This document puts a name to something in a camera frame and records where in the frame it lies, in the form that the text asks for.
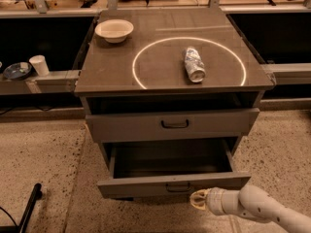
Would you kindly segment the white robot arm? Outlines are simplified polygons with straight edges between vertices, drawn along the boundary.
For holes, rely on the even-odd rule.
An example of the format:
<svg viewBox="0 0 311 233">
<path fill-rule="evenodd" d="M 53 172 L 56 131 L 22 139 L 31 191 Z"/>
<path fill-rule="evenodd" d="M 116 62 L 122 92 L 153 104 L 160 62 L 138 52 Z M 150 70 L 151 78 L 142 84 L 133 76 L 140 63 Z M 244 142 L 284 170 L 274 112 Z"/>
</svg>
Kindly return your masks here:
<svg viewBox="0 0 311 233">
<path fill-rule="evenodd" d="M 273 221 L 288 233 L 311 233 L 309 216 L 282 205 L 254 185 L 245 185 L 240 190 L 218 187 L 197 190 L 190 196 L 190 203 L 215 216 L 234 215 L 253 221 Z"/>
</svg>

